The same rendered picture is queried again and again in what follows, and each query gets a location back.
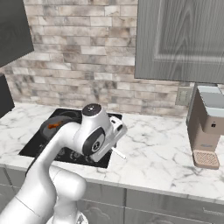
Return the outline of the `dark grey frying pan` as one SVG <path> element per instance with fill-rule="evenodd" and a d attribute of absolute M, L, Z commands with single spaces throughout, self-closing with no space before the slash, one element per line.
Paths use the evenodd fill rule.
<path fill-rule="evenodd" d="M 47 125 L 50 123 L 56 123 L 62 121 L 62 124 L 54 129 L 48 129 Z M 70 122 L 76 122 L 76 123 L 81 123 L 81 118 L 80 117 L 69 117 L 65 115 L 58 115 L 52 118 L 47 119 L 45 122 L 43 122 L 39 128 L 40 134 L 42 137 L 44 137 L 46 140 L 51 140 L 52 137 L 58 132 L 58 130 L 65 125 L 66 123 Z"/>

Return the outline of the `grey drawer front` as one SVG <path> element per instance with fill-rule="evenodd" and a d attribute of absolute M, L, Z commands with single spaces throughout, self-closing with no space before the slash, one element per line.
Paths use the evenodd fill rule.
<path fill-rule="evenodd" d="M 25 171 L 0 167 L 0 185 L 10 186 L 17 193 L 25 181 Z"/>
<path fill-rule="evenodd" d="M 128 189 L 126 206 L 145 212 L 167 214 L 212 224 L 224 224 L 224 205 L 196 199 Z"/>
<path fill-rule="evenodd" d="M 83 199 L 122 207 L 124 189 L 117 186 L 87 182 L 87 190 Z"/>

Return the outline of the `grey base cupboard door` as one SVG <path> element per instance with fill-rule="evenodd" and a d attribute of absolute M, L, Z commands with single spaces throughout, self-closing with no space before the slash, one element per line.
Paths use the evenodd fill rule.
<path fill-rule="evenodd" d="M 86 216 L 89 224 L 123 224 L 124 209 L 88 200 L 80 200 L 77 207 Z"/>

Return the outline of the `beige coffee machine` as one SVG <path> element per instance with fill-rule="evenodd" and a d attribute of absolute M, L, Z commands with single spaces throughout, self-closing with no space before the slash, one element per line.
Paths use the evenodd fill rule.
<path fill-rule="evenodd" d="M 216 84 L 194 85 L 186 126 L 194 165 L 218 170 L 215 150 L 224 136 L 224 94 Z"/>

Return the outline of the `orange chicken piece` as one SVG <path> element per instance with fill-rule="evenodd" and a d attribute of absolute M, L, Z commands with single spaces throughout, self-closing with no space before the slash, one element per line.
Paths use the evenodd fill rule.
<path fill-rule="evenodd" d="M 51 129 L 59 127 L 61 124 L 62 124 L 62 121 L 55 122 L 55 123 L 50 123 L 50 124 L 47 125 L 47 128 L 49 130 L 51 130 Z"/>

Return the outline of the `black appliance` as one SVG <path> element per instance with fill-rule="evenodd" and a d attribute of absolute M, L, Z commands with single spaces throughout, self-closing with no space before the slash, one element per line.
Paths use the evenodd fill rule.
<path fill-rule="evenodd" d="M 15 108 L 7 80 L 0 73 L 0 119 Z"/>

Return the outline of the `white spatula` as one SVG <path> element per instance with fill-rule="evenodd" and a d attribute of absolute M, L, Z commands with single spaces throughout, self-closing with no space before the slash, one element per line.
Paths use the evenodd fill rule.
<path fill-rule="evenodd" d="M 126 156 L 125 156 L 124 154 L 122 154 L 119 150 L 117 150 L 117 149 L 114 148 L 114 147 L 112 147 L 111 149 L 112 149 L 112 151 L 113 151 L 116 155 L 118 155 L 120 158 L 122 158 L 122 159 L 126 159 Z"/>

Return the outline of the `black hob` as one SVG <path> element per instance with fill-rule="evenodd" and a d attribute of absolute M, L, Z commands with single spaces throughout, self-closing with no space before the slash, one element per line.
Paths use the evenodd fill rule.
<path fill-rule="evenodd" d="M 49 118 L 55 117 L 55 116 L 69 116 L 69 117 L 81 117 L 81 110 L 80 109 L 68 109 L 68 108 L 57 108 L 50 116 Z M 31 138 L 31 140 L 25 145 L 25 147 L 19 152 L 20 156 L 26 156 L 35 158 L 47 145 L 49 140 L 46 140 L 44 137 L 41 136 L 40 131 L 38 130 L 36 134 Z M 78 165 L 88 165 L 93 167 L 100 167 L 107 169 L 109 165 L 109 160 L 112 154 L 112 150 L 107 152 L 105 156 L 99 161 L 94 162 L 88 157 L 82 157 L 80 159 L 74 160 L 73 159 L 73 153 L 74 151 L 64 147 L 65 148 L 65 155 L 55 158 L 55 161 L 65 162 L 69 164 L 78 164 Z"/>

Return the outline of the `grey wall cupboard door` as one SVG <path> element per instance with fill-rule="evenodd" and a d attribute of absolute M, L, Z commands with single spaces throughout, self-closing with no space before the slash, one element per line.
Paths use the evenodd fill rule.
<path fill-rule="evenodd" d="M 224 84 L 224 0 L 138 0 L 135 77 Z"/>

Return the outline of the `dark grey range hood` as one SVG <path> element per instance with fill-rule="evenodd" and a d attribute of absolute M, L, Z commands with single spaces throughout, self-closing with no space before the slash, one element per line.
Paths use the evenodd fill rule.
<path fill-rule="evenodd" d="M 23 0 L 0 0 L 0 67 L 33 51 Z"/>

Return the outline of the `grey wall socket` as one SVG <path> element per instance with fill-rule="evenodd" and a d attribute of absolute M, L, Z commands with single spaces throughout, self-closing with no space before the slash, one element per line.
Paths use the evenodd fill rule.
<path fill-rule="evenodd" d="M 191 87 L 179 87 L 175 104 L 187 106 L 189 104 L 193 89 Z"/>

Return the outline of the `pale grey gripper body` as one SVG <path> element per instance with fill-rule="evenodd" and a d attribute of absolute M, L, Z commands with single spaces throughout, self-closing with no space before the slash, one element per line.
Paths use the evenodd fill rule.
<path fill-rule="evenodd" d="M 112 132 L 106 136 L 105 142 L 103 143 L 102 147 L 92 155 L 92 159 L 95 162 L 99 162 L 105 154 L 115 146 L 115 144 L 126 134 L 127 128 L 122 127 L 120 130 L 112 129 Z"/>

